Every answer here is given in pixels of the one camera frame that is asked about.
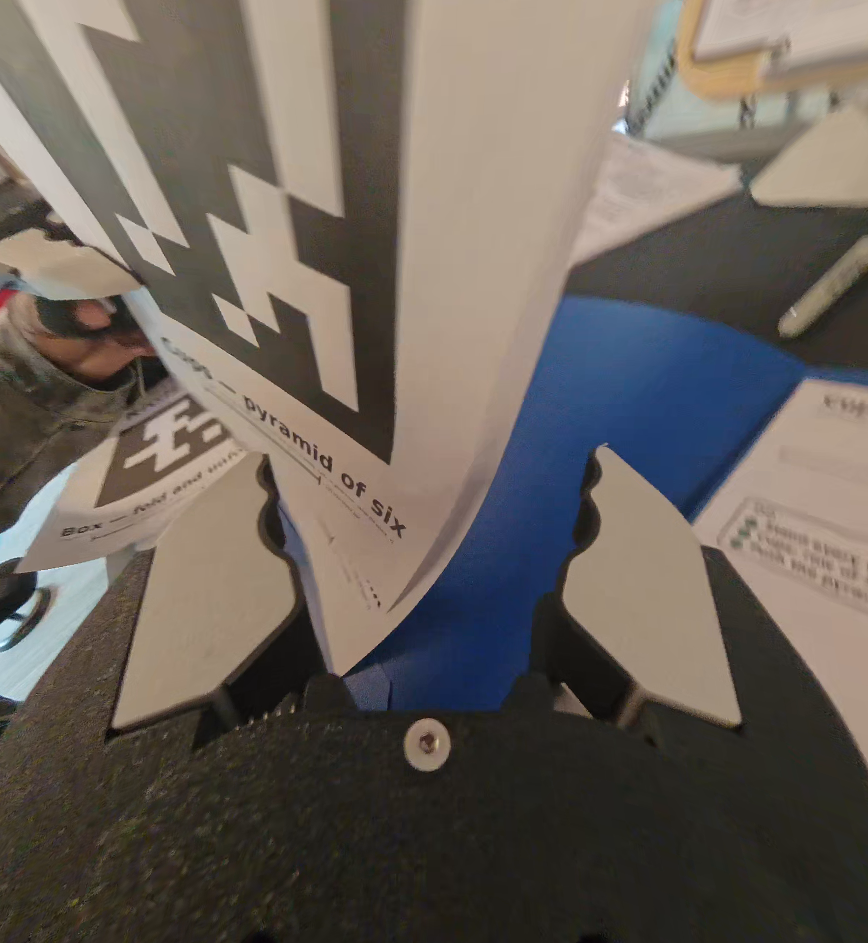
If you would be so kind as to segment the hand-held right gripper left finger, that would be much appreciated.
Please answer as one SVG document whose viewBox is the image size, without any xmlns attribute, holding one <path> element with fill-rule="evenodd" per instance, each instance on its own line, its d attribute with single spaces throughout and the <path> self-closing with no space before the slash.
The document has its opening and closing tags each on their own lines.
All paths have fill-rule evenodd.
<svg viewBox="0 0 868 943">
<path fill-rule="evenodd" d="M 226 471 L 159 538 L 112 716 L 116 733 L 182 712 L 225 729 L 308 681 L 308 611 L 268 459 Z"/>
</svg>

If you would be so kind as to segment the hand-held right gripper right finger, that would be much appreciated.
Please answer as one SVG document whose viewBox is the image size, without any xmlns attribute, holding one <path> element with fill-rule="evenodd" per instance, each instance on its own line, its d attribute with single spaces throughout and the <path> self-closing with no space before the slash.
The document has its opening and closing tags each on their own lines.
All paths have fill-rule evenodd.
<svg viewBox="0 0 868 943">
<path fill-rule="evenodd" d="M 658 704 L 742 724 L 702 546 L 608 446 L 590 455 L 554 590 L 536 606 L 532 670 L 557 707 L 618 727 Z"/>
</svg>

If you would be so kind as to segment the marker-printed task paper sheet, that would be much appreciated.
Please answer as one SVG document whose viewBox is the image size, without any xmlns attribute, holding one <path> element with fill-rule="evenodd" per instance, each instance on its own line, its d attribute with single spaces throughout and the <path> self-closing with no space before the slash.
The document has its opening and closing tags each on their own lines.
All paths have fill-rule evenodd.
<svg viewBox="0 0 868 943">
<path fill-rule="evenodd" d="M 651 7 L 0 1 L 0 144 L 270 455 L 336 673 L 485 498 Z"/>
</svg>

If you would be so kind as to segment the black desk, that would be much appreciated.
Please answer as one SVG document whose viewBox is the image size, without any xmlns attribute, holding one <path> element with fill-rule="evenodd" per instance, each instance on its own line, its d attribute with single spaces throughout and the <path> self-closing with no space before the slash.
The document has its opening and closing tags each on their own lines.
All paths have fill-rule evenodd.
<svg viewBox="0 0 868 943">
<path fill-rule="evenodd" d="M 724 324 L 817 367 L 868 371 L 868 274 L 808 332 L 781 316 L 868 233 L 868 209 L 758 206 L 744 192 L 572 268 L 564 294 Z"/>
</svg>

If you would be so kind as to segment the small-marker paper sheet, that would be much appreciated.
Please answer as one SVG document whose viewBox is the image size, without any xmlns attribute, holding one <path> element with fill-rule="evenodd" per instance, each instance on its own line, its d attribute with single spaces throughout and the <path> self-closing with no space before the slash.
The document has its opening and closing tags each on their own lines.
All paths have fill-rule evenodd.
<svg viewBox="0 0 868 943">
<path fill-rule="evenodd" d="M 17 572 L 60 569 L 144 549 L 248 457 L 216 416 L 171 388 L 130 411 L 71 470 Z"/>
</svg>

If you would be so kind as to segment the white instruction paper sheet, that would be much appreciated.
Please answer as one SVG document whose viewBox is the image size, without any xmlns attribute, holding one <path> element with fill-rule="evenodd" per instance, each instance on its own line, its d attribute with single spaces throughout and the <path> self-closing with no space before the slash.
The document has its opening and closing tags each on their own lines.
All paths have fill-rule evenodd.
<svg viewBox="0 0 868 943">
<path fill-rule="evenodd" d="M 868 764 L 868 387 L 798 385 L 694 530 L 724 551 Z"/>
</svg>

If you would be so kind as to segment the person's upper body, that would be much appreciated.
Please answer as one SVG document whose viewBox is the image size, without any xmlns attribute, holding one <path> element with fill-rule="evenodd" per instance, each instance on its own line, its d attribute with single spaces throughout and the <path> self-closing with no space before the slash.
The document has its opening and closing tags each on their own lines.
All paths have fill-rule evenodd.
<svg viewBox="0 0 868 943">
<path fill-rule="evenodd" d="M 0 307 L 0 534 L 144 397 L 155 357 L 119 296 L 68 302 L 57 329 L 41 302 L 16 292 Z"/>
</svg>

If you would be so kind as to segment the grey marker pen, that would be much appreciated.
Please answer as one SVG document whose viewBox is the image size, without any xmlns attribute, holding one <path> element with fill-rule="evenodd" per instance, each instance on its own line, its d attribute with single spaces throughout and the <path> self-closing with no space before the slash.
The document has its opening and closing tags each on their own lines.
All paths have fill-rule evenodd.
<svg viewBox="0 0 868 943">
<path fill-rule="evenodd" d="M 781 316 L 778 336 L 793 339 L 803 335 L 867 274 L 868 235 L 865 235 Z"/>
</svg>

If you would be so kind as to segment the white printed paper sheet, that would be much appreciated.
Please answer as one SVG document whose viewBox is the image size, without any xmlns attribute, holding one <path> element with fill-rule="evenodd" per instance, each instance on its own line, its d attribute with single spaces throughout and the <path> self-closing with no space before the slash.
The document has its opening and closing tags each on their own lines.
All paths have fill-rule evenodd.
<svg viewBox="0 0 868 943">
<path fill-rule="evenodd" d="M 738 166 L 681 156 L 612 131 L 570 253 L 576 266 L 738 193 Z"/>
</svg>

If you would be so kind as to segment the white cardboard sheet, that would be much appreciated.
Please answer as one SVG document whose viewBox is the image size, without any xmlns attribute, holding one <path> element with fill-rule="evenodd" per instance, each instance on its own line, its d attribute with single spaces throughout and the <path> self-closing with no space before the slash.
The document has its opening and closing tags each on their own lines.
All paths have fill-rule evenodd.
<svg viewBox="0 0 868 943">
<path fill-rule="evenodd" d="M 758 173 L 760 206 L 868 208 L 868 104 L 835 111 Z"/>
</svg>

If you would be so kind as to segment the pale green box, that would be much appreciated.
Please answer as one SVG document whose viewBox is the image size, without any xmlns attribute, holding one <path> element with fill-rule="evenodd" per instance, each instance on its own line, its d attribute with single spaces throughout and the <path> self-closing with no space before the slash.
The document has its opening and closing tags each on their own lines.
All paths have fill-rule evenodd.
<svg viewBox="0 0 868 943">
<path fill-rule="evenodd" d="M 700 99 L 669 64 L 683 2 L 656 2 L 649 36 L 622 100 L 627 130 L 691 156 L 768 157 L 825 114 L 822 90 L 776 92 L 745 102 Z"/>
</svg>

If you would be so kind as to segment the yellow plastic tray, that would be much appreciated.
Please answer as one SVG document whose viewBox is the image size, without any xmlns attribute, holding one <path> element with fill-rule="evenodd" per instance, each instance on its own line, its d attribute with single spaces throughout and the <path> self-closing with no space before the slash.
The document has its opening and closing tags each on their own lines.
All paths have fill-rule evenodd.
<svg viewBox="0 0 868 943">
<path fill-rule="evenodd" d="M 685 2 L 678 71 L 707 100 L 868 80 L 868 2 Z"/>
</svg>

